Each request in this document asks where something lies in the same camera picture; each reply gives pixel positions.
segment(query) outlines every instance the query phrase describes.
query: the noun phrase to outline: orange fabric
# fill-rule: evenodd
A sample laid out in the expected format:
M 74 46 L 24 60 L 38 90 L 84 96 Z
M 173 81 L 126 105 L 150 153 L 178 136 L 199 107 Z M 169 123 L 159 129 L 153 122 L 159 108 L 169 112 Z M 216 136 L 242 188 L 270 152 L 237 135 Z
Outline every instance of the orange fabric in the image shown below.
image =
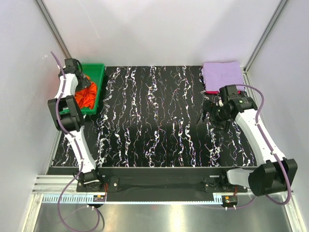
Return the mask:
M 91 81 L 91 86 L 85 88 L 79 92 L 75 93 L 75 99 L 79 106 L 79 108 L 89 107 L 89 109 L 93 109 L 96 102 L 98 87 L 97 85 Z

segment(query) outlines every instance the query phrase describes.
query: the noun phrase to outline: purple cloth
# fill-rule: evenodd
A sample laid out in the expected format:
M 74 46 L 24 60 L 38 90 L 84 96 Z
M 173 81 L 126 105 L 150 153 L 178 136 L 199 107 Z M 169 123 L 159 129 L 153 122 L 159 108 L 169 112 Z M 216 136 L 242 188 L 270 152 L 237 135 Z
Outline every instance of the purple cloth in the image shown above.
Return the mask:
M 206 91 L 219 91 L 226 85 L 243 84 L 243 78 L 239 62 L 229 63 L 204 63 L 203 70 L 204 84 Z M 244 91 L 244 87 L 237 87 L 238 90 Z

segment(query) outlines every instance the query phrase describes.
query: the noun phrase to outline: black and white marble pattern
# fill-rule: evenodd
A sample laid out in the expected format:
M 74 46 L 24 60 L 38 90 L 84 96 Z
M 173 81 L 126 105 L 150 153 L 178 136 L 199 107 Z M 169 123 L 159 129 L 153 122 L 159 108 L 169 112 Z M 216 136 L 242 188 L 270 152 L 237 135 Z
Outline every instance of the black and white marble pattern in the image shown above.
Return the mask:
M 200 66 L 107 67 L 96 115 L 84 132 L 99 167 L 253 166 L 241 129 L 198 123 L 205 100 Z M 77 166 L 63 135 L 52 166 Z

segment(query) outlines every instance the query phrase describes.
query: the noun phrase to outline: wall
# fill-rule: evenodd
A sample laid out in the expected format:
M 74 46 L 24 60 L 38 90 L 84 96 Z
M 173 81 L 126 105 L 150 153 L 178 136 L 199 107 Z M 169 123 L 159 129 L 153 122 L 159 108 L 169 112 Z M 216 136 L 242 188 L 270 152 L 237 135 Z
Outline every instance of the wall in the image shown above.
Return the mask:
M 309 1 L 292 0 L 249 70 L 264 93 L 266 128 L 288 158 L 298 163 L 292 187 L 309 229 Z
M 47 107 L 59 85 L 50 51 L 64 57 L 33 0 L 2 0 L 0 21 L 0 225 L 17 232 L 56 136 Z
M 72 56 L 108 66 L 244 66 L 280 0 L 44 0 Z

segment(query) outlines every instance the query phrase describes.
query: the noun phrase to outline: green plastic bin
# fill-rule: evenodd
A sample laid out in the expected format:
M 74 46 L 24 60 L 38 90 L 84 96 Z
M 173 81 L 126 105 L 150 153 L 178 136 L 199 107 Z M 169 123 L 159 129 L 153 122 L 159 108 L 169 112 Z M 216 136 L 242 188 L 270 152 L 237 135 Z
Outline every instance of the green plastic bin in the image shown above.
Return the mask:
M 102 82 L 104 77 L 105 66 L 104 64 L 82 64 L 83 73 L 90 77 L 90 81 L 96 83 L 98 87 L 96 102 L 93 109 L 89 109 L 88 107 L 84 107 L 81 109 L 83 115 L 95 115 L 98 109 L 98 101 L 101 93 Z M 63 110 L 61 114 L 68 113 L 69 110 Z

